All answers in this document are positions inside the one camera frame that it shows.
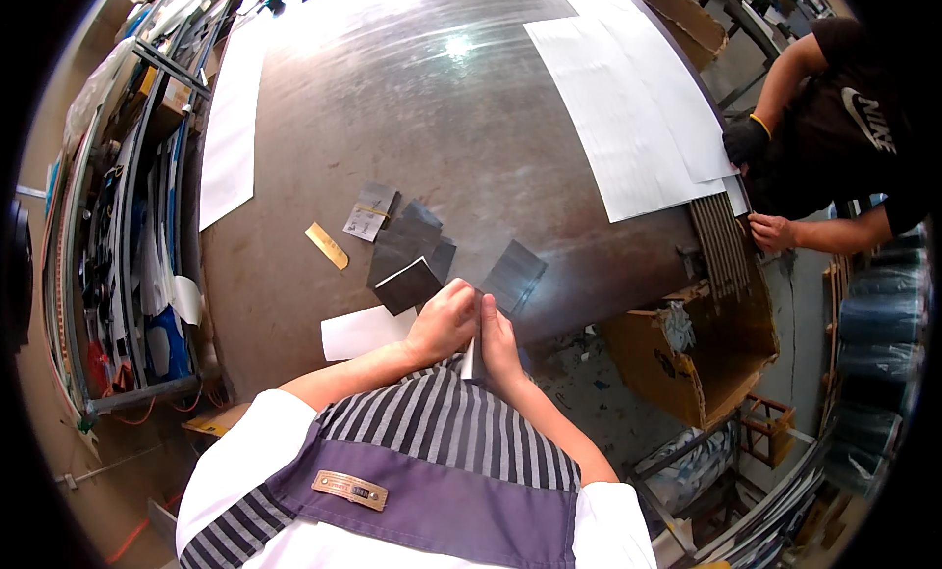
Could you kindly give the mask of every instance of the purple apron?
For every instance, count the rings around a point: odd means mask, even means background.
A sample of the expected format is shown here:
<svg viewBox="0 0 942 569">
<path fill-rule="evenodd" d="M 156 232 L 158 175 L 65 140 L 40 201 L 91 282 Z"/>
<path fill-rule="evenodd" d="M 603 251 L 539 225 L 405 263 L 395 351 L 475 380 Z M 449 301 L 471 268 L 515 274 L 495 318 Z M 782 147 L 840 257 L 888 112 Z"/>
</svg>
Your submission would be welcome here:
<svg viewBox="0 0 942 569">
<path fill-rule="evenodd" d="M 239 567 L 298 517 L 475 563 L 574 567 L 576 462 L 463 381 L 460 362 L 325 408 L 295 460 L 197 534 L 182 567 Z M 334 474 L 366 487 L 316 490 Z"/>
</svg>

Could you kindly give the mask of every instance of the yellow glove cuff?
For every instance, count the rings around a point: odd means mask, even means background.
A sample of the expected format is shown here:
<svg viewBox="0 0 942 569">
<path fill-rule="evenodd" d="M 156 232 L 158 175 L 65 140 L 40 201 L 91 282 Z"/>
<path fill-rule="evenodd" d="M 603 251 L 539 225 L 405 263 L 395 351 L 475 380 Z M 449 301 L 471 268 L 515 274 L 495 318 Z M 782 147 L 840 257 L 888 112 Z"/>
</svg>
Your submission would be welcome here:
<svg viewBox="0 0 942 569">
<path fill-rule="evenodd" d="M 759 122 L 759 125 L 762 127 L 762 129 L 766 130 L 766 134 L 769 134 L 769 139 L 771 139 L 771 130 L 768 126 L 765 125 L 765 122 L 760 120 L 759 116 L 755 115 L 754 113 L 750 113 L 749 117 Z"/>
</svg>

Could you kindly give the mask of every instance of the nike logo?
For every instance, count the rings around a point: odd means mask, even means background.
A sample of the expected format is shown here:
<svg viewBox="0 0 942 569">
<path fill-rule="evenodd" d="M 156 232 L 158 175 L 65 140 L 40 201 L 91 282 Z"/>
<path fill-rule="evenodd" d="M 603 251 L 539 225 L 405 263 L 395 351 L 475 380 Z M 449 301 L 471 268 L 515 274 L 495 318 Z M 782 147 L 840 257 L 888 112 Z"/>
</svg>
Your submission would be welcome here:
<svg viewBox="0 0 942 569">
<path fill-rule="evenodd" d="M 863 107 L 864 116 L 860 115 L 854 97 Z M 844 102 L 844 108 L 854 118 L 854 122 L 864 132 L 866 139 L 877 150 L 886 150 L 889 153 L 896 153 L 896 145 L 893 143 L 893 137 L 889 133 L 887 118 L 880 111 L 880 103 L 872 99 L 866 99 L 860 96 L 860 93 L 850 87 L 844 87 L 840 90 L 840 98 Z"/>
</svg>

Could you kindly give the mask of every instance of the metal table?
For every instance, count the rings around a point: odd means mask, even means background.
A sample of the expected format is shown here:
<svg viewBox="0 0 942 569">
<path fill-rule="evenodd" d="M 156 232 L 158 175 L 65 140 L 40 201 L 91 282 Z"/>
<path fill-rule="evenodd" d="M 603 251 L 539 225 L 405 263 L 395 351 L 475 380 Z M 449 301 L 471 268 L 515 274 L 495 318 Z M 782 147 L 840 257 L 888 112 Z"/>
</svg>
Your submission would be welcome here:
<svg viewBox="0 0 942 569">
<path fill-rule="evenodd" d="M 380 303 L 366 288 L 372 245 L 342 231 L 367 180 L 438 215 L 458 246 L 452 277 L 479 285 L 512 238 L 548 262 L 514 321 L 520 343 L 693 282 L 677 253 L 699 248 L 686 207 L 608 223 L 523 27 L 575 14 L 566 0 L 289 4 L 262 71 L 254 198 L 202 233 L 216 345 L 239 401 L 326 366 L 320 322 Z M 347 269 L 304 235 L 314 221 Z"/>
</svg>

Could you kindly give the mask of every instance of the gold tag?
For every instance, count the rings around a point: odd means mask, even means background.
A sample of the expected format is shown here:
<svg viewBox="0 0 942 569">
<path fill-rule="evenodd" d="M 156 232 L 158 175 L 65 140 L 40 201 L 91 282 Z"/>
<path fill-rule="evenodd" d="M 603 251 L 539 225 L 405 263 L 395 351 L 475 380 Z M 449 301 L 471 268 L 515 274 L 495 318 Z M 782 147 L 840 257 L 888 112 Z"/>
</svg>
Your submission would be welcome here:
<svg viewBox="0 0 942 569">
<path fill-rule="evenodd" d="M 375 483 L 363 481 L 352 475 L 335 471 L 317 471 L 317 478 L 311 483 L 315 492 L 333 493 L 348 501 L 382 512 L 386 506 L 388 491 Z"/>
<path fill-rule="evenodd" d="M 347 267 L 347 254 L 340 250 L 340 247 L 337 246 L 337 243 L 327 235 L 327 232 L 324 232 L 324 228 L 317 225 L 317 222 L 311 224 L 304 233 L 307 234 L 311 241 L 317 245 L 320 250 L 331 259 L 337 269 L 345 269 Z"/>
</svg>

